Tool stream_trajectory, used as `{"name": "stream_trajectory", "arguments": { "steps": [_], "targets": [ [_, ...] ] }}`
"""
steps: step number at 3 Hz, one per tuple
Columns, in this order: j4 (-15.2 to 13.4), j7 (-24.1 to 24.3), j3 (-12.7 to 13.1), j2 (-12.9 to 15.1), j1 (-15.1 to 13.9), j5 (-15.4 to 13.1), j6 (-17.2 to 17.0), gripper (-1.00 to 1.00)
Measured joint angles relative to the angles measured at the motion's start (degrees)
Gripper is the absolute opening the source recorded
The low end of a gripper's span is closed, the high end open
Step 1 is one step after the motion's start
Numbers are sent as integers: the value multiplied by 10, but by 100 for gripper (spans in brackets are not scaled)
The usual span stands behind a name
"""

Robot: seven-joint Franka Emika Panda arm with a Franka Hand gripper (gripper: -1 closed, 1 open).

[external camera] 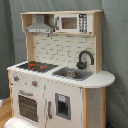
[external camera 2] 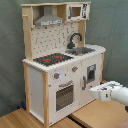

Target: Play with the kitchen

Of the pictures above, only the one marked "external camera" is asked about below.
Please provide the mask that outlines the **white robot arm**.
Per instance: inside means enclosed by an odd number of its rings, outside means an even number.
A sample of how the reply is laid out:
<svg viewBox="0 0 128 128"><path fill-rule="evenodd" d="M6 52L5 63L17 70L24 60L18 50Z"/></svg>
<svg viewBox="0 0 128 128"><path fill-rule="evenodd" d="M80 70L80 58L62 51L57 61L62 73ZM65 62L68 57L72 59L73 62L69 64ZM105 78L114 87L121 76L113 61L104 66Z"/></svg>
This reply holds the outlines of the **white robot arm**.
<svg viewBox="0 0 128 128"><path fill-rule="evenodd" d="M35 125L25 121L24 119L15 118L13 123L14 128L37 128Z"/></svg>

